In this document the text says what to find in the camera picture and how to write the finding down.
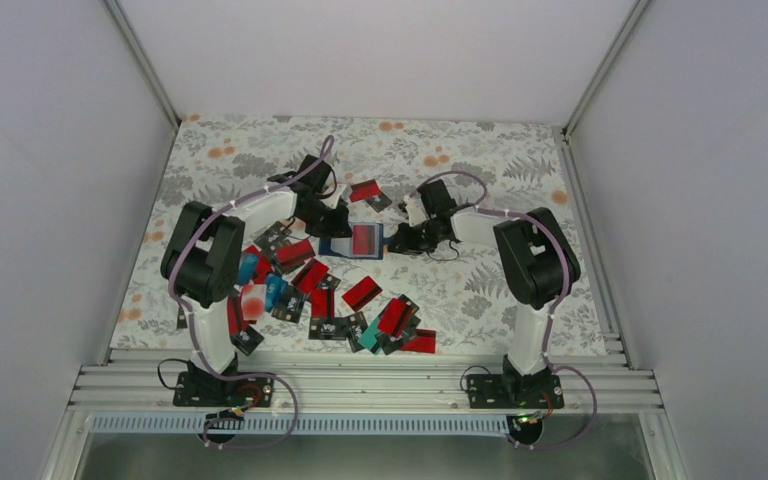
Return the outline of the red card front edge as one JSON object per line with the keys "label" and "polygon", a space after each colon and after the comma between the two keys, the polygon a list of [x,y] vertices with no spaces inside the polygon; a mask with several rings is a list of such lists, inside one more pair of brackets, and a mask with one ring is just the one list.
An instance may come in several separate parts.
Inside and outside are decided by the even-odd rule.
{"label": "red card front edge", "polygon": [[377,223],[352,225],[351,254],[354,258],[378,258],[381,228]]}

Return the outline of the blue card holder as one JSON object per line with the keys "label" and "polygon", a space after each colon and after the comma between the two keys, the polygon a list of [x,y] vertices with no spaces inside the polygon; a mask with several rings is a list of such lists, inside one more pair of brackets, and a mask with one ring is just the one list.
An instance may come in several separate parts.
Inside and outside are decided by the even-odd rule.
{"label": "blue card holder", "polygon": [[350,222],[351,235],[345,238],[321,239],[320,256],[354,260],[382,260],[390,238],[384,235],[381,223]]}

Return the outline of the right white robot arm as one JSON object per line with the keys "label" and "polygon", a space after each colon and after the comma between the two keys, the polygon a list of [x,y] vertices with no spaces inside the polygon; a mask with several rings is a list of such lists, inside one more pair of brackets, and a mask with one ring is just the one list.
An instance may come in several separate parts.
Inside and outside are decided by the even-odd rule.
{"label": "right white robot arm", "polygon": [[432,253],[442,242],[496,249],[509,292],[518,302],[514,339],[503,361],[504,399],[525,407],[540,393],[536,374],[552,372],[548,348],[555,311],[580,279],[581,267],[551,210],[529,213],[457,205],[441,180],[404,200],[408,221],[397,226],[388,249],[403,255]]}

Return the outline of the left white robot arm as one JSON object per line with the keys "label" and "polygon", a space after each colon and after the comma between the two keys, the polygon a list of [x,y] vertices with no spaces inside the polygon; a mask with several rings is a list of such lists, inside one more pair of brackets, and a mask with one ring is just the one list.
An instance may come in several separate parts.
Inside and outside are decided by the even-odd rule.
{"label": "left white robot arm", "polygon": [[324,197],[328,156],[324,150],[280,182],[271,181],[217,208],[191,201],[180,212],[160,271],[170,297],[185,312],[191,361],[204,371],[198,390],[212,404],[226,404],[238,391],[238,377],[228,370],[237,354],[227,321],[213,305],[225,300],[235,285],[246,232],[295,218],[312,237],[352,234],[347,206],[331,206]]}

